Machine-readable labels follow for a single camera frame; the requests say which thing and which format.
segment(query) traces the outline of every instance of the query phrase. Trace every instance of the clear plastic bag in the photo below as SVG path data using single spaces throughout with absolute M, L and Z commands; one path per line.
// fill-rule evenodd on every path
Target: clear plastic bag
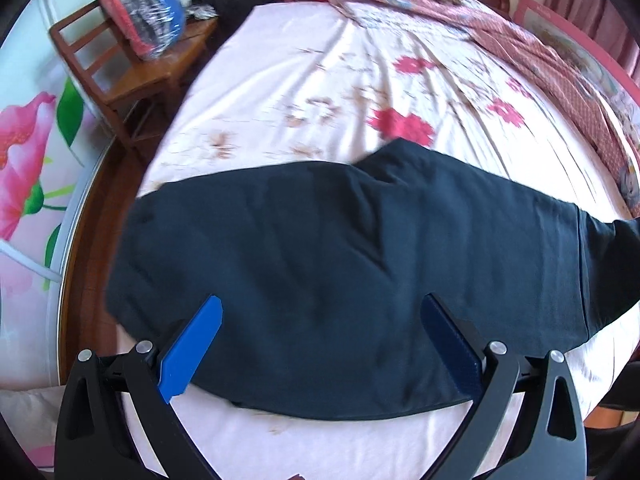
M 100 0 L 100 4 L 142 59 L 158 58 L 184 30 L 180 0 Z

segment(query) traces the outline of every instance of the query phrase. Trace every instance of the wooden chair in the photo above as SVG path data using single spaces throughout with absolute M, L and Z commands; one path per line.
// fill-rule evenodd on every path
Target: wooden chair
M 65 60 L 87 95 L 100 108 L 118 140 L 127 150 L 132 150 L 137 142 L 155 137 L 157 134 L 134 135 L 129 132 L 118 114 L 118 108 L 143 98 L 151 100 L 161 98 L 170 117 L 180 105 L 180 80 L 206 49 L 207 38 L 215 30 L 217 20 L 187 24 L 178 43 L 170 47 L 159 59 L 143 61 L 133 52 L 129 42 L 111 18 L 106 18 L 104 22 L 79 39 L 67 43 L 62 36 L 62 30 L 99 7 L 98 0 L 84 6 L 53 25 L 49 29 L 49 35 L 60 57 Z M 111 31 L 116 43 L 97 56 L 97 59 L 87 68 L 82 67 L 77 56 L 78 51 L 96 40 L 106 30 Z M 130 67 L 111 88 L 103 91 L 94 81 L 94 76 L 119 51 L 124 51 Z

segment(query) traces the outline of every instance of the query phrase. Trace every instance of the curtain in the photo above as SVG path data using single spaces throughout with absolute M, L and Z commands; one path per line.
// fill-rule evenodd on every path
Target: curtain
M 580 28 L 640 85 L 640 48 L 609 0 L 545 0 L 545 6 Z

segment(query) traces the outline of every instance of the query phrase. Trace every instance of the metal screw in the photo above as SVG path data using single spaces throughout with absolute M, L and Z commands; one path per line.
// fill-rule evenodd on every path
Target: metal screw
M 552 350 L 550 356 L 556 363 L 564 362 L 564 354 L 559 350 Z
M 136 345 L 136 352 L 138 352 L 139 354 L 148 354 L 149 352 L 151 352 L 151 349 L 153 347 L 154 347 L 153 343 L 145 339 L 144 341 L 140 341 Z
M 501 341 L 491 341 L 489 350 L 497 355 L 505 355 L 507 353 L 507 345 Z
M 85 348 L 84 350 L 81 350 L 80 353 L 78 354 L 78 361 L 84 363 L 85 361 L 88 361 L 89 359 L 91 359 L 92 355 L 93 353 L 91 352 L 91 350 L 89 350 L 88 348 Z

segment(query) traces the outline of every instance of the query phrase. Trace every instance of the mattress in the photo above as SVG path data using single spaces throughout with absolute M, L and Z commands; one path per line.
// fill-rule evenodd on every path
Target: mattress
M 558 104 L 464 30 L 358 0 L 257 7 L 188 92 L 140 187 L 297 160 L 348 164 L 395 137 L 574 202 L 601 221 L 630 218 L 592 146 Z M 636 305 L 567 355 L 586 416 L 640 340 Z M 133 344 L 118 332 L 120 351 Z M 481 469 L 495 466 L 514 396 Z M 172 406 L 225 480 L 416 479 L 469 405 L 391 420 L 323 422 L 236 408 L 196 386 Z M 145 464 L 162 472 L 125 398 Z

